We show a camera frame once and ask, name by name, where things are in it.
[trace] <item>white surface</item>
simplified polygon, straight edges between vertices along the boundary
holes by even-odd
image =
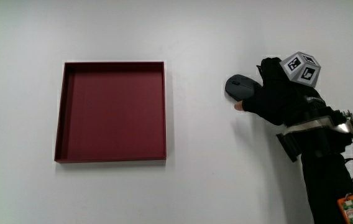
[[[297,51],[353,112],[353,1],[0,1],[0,223],[311,223],[283,128],[223,90]],[[62,60],[167,61],[164,166],[53,162]]]

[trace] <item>computer mouse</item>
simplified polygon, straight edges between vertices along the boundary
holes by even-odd
[[[237,102],[254,95],[262,86],[251,78],[243,75],[234,75],[226,81],[226,93]]]

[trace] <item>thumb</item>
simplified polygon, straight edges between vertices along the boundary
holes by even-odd
[[[243,101],[239,101],[234,105],[234,109],[238,110],[238,111],[243,111]]]

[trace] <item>square tray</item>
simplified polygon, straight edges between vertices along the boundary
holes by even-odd
[[[164,62],[66,62],[55,161],[166,159]]]

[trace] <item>black glove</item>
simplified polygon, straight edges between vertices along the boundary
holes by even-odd
[[[291,125],[314,105],[305,100],[307,97],[322,99],[314,88],[291,82],[279,62],[279,58],[262,60],[259,69],[264,85],[254,96],[244,99],[242,107],[274,125]]]

